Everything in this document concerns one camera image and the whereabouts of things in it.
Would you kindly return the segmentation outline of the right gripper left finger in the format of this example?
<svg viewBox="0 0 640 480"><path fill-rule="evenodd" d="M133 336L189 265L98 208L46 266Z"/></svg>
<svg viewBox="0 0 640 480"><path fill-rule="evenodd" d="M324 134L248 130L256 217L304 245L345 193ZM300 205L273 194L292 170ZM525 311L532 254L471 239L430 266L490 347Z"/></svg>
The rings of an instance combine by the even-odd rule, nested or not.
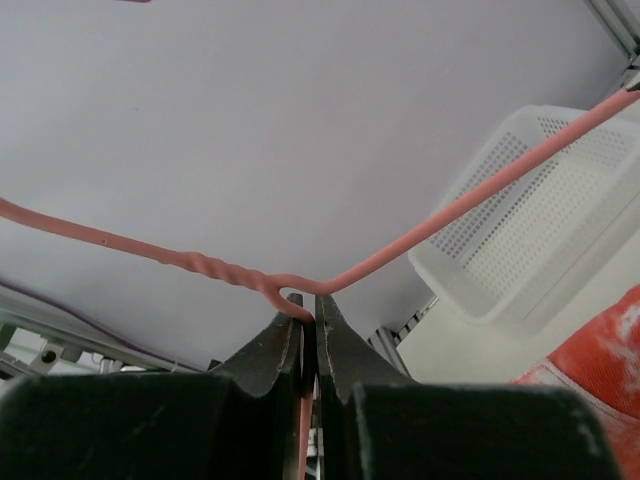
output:
<svg viewBox="0 0 640 480"><path fill-rule="evenodd" d="M27 377L1 397L5 479L293 479L298 322L206 373Z"/></svg>

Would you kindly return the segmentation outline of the red white patterned trousers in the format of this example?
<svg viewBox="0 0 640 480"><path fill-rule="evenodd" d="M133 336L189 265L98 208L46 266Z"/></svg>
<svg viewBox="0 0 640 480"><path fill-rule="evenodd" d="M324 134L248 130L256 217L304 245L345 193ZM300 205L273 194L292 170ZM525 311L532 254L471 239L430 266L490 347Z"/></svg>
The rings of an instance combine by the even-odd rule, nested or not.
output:
<svg viewBox="0 0 640 480"><path fill-rule="evenodd" d="M512 381L564 387L595 412L627 479L639 477L639 287Z"/></svg>

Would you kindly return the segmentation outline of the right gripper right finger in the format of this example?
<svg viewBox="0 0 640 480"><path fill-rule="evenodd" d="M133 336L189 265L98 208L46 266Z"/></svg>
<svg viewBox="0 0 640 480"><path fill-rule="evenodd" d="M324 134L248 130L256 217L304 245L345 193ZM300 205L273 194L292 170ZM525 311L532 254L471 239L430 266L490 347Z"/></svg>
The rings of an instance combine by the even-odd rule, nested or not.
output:
<svg viewBox="0 0 640 480"><path fill-rule="evenodd" d="M315 300L326 479L616 479L596 417L570 391L425 385Z"/></svg>

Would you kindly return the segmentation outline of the pink wire hanger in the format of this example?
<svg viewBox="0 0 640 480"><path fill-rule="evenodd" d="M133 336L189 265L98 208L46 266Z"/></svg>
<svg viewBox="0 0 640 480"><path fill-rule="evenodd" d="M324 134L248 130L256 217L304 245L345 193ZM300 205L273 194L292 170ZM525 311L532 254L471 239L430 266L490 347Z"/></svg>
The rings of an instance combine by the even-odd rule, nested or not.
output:
<svg viewBox="0 0 640 480"><path fill-rule="evenodd" d="M327 286L369 334L427 288L355 266L508 114L589 108L625 65L585 1L5 1L1 197Z"/></svg>

